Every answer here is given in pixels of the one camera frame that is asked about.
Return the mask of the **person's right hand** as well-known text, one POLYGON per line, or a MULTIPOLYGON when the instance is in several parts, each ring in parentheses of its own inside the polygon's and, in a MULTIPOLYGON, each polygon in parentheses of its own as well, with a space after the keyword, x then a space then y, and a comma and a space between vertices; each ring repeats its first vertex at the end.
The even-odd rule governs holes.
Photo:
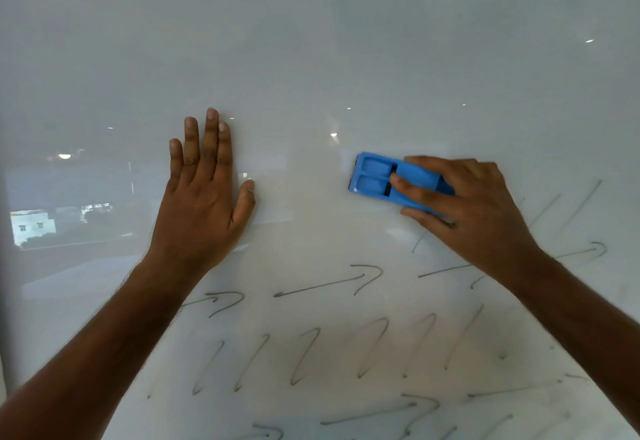
POLYGON ((456 225, 450 235, 435 236, 482 273, 507 286, 547 259, 496 163, 429 156, 404 161, 441 175, 454 188, 455 195, 449 196, 390 176, 397 191, 456 225))

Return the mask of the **person's left hand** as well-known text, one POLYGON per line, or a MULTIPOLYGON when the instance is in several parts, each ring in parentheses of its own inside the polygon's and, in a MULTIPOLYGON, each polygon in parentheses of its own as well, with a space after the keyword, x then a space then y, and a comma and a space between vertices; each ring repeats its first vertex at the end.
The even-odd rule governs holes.
POLYGON ((231 228, 239 188, 235 191, 232 134, 221 116, 214 176, 205 183, 196 180, 204 128, 199 129, 196 118, 184 120, 180 182, 174 191, 164 192, 150 247, 139 265, 151 276, 195 281, 221 263, 244 233, 231 228))

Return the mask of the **blue whiteboard eraser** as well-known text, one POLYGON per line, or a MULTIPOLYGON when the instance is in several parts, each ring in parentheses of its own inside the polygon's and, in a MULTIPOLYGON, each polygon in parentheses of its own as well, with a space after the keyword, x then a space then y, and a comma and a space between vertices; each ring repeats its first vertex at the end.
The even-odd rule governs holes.
POLYGON ((454 188, 437 173, 409 162, 368 152, 357 155, 348 189, 354 194, 435 214, 428 207, 397 191, 390 182, 393 174, 404 178, 413 186, 449 196, 455 195, 454 188))

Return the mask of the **person's right forearm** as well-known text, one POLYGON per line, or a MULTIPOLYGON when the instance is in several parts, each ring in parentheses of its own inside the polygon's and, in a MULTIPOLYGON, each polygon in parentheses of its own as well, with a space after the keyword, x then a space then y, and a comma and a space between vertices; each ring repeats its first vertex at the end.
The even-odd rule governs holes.
POLYGON ((499 278, 640 436, 640 323, 544 252, 499 278))

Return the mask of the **person's left forearm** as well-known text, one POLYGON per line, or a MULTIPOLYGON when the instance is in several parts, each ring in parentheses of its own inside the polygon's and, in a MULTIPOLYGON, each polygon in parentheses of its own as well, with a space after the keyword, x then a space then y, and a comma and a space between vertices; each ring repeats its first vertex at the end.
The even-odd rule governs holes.
POLYGON ((0 407, 0 440, 100 440, 203 272, 141 261, 116 293, 0 407))

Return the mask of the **white glossy whiteboard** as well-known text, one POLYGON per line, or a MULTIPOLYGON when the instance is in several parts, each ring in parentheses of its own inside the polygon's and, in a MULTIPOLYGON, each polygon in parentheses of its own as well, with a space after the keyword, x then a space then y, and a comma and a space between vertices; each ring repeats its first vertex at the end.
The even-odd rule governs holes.
POLYGON ((508 291, 348 187, 361 152, 497 162, 640 322, 640 0, 0 0, 5 396, 145 254, 209 107, 257 205, 104 440, 640 440, 508 291))

